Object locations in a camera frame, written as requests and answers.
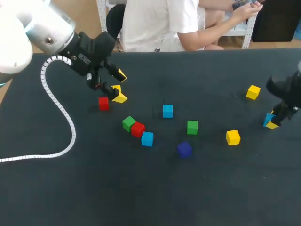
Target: toy block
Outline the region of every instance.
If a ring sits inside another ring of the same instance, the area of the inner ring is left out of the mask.
[[[177,151],[182,159],[186,159],[192,156],[192,148],[188,142],[184,142],[177,146]]]
[[[267,124],[272,120],[273,117],[275,117],[274,114],[269,114],[269,113],[268,113],[267,116],[265,117],[263,126],[264,126],[264,127],[267,127]]]
[[[252,85],[249,90],[248,90],[248,93],[246,94],[246,96],[250,99],[253,99],[255,100],[258,95],[259,95],[259,92],[260,92],[260,88],[257,87],[257,86],[254,86]]]
[[[100,111],[108,111],[109,110],[109,99],[107,97],[98,98],[98,105]]]
[[[132,134],[134,137],[137,137],[137,138],[141,138],[144,131],[145,131],[145,126],[142,125],[142,124],[139,123],[139,122],[136,122],[136,123],[131,127],[131,134]]]
[[[122,121],[122,126],[127,132],[131,132],[131,127],[136,123],[136,120],[128,116]]]
[[[163,118],[173,117],[173,105],[163,105]]]
[[[118,103],[123,103],[127,100],[127,97],[124,96],[121,92],[119,92],[119,95],[117,97],[115,97],[114,99],[112,99],[112,101],[118,102]]]
[[[278,128],[279,126],[272,123],[271,121],[269,121],[265,127],[269,128],[269,129],[275,129],[275,128]]]
[[[187,134],[189,135],[198,134],[198,121],[187,121]]]
[[[143,132],[141,138],[142,146],[152,147],[154,142],[154,134],[150,132]]]
[[[114,88],[118,89],[118,91],[121,93],[121,86],[120,86],[120,85],[112,86],[112,88],[113,88],[113,89],[114,89]]]
[[[226,134],[228,145],[239,145],[240,135],[237,130],[228,131]]]

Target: light blue cube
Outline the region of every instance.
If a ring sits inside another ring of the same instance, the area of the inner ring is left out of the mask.
[[[163,118],[173,117],[173,105],[163,105]]]
[[[268,113],[267,116],[265,117],[263,126],[266,127],[267,124],[272,120],[273,117],[275,117],[274,114],[269,114]]]
[[[154,134],[150,132],[143,132],[141,138],[142,146],[152,147],[153,142],[154,142]]]

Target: yellow cube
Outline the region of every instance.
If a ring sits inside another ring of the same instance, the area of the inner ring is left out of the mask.
[[[254,86],[252,85],[249,90],[248,90],[248,93],[246,94],[246,96],[250,99],[253,99],[255,100],[258,95],[259,95],[259,92],[260,92],[260,88],[257,87],[257,86]]]
[[[270,121],[265,127],[269,128],[269,129],[275,129],[275,128],[278,128],[279,126]]]
[[[237,130],[228,131],[226,134],[228,145],[239,145],[240,135]]]

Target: cable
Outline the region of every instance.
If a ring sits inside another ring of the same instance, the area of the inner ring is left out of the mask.
[[[50,159],[50,158],[56,158],[56,157],[60,157],[60,156],[62,156],[64,154],[66,154],[73,147],[73,145],[75,143],[75,139],[76,139],[76,131],[75,131],[75,127],[74,127],[73,121],[70,118],[69,114],[64,109],[64,107],[60,104],[60,102],[58,102],[58,100],[56,99],[56,97],[50,91],[50,89],[49,89],[49,87],[47,85],[47,82],[46,82],[46,77],[45,77],[46,70],[47,70],[49,64],[51,64],[52,62],[54,62],[56,60],[64,61],[66,64],[68,64],[69,66],[71,66],[71,60],[70,59],[68,59],[66,57],[63,57],[63,56],[53,56],[53,57],[47,59],[45,61],[45,63],[43,64],[43,66],[42,66],[42,69],[41,69],[41,81],[42,81],[42,85],[43,85],[45,91],[47,92],[48,96],[52,99],[52,101],[55,103],[55,105],[64,114],[65,118],[67,119],[67,121],[68,121],[68,123],[70,125],[71,133],[72,133],[70,144],[64,150],[62,150],[61,152],[56,153],[56,154],[24,155],[24,156],[12,157],[12,158],[0,159],[0,162],[17,161],[17,160],[24,160],[24,159]]]

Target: dark blue cube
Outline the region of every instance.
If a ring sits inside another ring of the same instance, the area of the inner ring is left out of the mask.
[[[188,142],[184,142],[177,147],[180,158],[186,159],[192,156],[192,148]]]

